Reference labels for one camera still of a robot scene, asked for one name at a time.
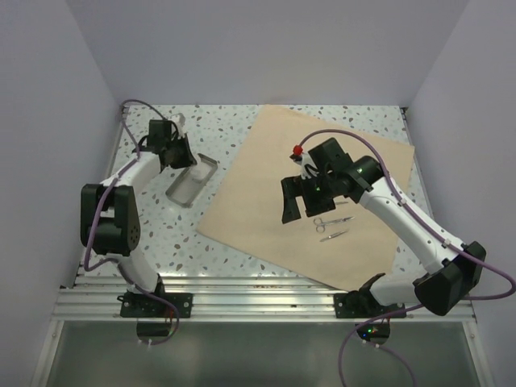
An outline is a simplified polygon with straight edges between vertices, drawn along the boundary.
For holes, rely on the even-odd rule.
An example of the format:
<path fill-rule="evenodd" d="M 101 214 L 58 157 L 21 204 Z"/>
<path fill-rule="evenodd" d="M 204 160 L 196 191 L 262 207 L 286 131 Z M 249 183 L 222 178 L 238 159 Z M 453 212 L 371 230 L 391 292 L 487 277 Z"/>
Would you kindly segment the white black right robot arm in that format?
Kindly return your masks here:
<path fill-rule="evenodd" d="M 349 292 L 343 304 L 351 316 L 373 317 L 404 303 L 444 316 L 476 286 L 486 250 L 445 231 L 411 202 L 379 154 L 353 160 L 330 138 L 308 152 L 297 145 L 290 158 L 301 172 L 281 181 L 283 223 L 300 219 L 298 198 L 309 217 L 334 210 L 337 197 L 349 198 L 376 215 L 421 264 L 414 274 L 379 273 Z"/>

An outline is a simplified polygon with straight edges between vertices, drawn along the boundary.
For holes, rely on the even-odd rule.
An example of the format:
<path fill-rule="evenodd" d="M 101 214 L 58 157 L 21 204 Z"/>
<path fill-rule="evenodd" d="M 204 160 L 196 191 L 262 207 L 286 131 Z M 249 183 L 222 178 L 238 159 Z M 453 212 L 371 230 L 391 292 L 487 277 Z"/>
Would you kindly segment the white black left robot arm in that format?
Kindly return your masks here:
<path fill-rule="evenodd" d="M 197 161 L 183 128 L 185 116 L 152 119 L 148 134 L 117 172 L 81 189 L 80 238 L 83 268 L 92 272 L 112 263 L 132 293 L 155 293 L 160 275 L 139 247 L 141 226 L 137 196 L 166 168 L 184 169 Z"/>

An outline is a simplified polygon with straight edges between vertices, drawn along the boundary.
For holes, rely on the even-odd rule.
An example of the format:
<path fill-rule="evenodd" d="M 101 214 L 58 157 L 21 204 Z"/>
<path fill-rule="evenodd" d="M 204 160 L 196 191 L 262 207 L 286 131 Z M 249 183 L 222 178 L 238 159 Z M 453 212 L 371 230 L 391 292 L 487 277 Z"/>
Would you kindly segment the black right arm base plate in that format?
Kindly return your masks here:
<path fill-rule="evenodd" d="M 336 318 L 373 318 L 404 309 L 404 304 L 380 305 L 372 296 L 360 292 L 335 293 L 333 306 Z"/>

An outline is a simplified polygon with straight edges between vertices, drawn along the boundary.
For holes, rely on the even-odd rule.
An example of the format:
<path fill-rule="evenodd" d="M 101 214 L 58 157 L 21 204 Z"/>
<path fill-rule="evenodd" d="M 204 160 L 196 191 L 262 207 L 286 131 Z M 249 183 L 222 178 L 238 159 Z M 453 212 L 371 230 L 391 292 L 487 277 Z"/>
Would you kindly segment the white gauze pad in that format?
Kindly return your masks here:
<path fill-rule="evenodd" d="M 199 182 L 199 181 L 203 181 L 206 177 L 206 175 L 208 174 L 208 172 L 210 171 L 210 168 L 204 164 L 198 164 L 198 165 L 195 165 L 193 166 L 189 173 L 190 173 L 190 177 L 193 181 L 196 181 L 196 182 Z"/>

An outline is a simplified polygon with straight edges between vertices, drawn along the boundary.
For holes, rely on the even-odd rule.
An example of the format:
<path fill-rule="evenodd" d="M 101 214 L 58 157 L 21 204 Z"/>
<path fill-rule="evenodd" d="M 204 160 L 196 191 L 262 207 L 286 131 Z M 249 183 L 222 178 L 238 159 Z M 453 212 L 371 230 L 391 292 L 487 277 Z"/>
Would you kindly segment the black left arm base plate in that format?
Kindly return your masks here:
<path fill-rule="evenodd" d="M 191 293 L 166 293 L 161 297 L 177 308 L 174 316 L 189 318 L 194 296 Z M 170 307 L 161 301 L 153 300 L 143 294 L 126 292 L 117 296 L 121 303 L 120 316 L 123 318 L 164 318 L 170 316 Z"/>

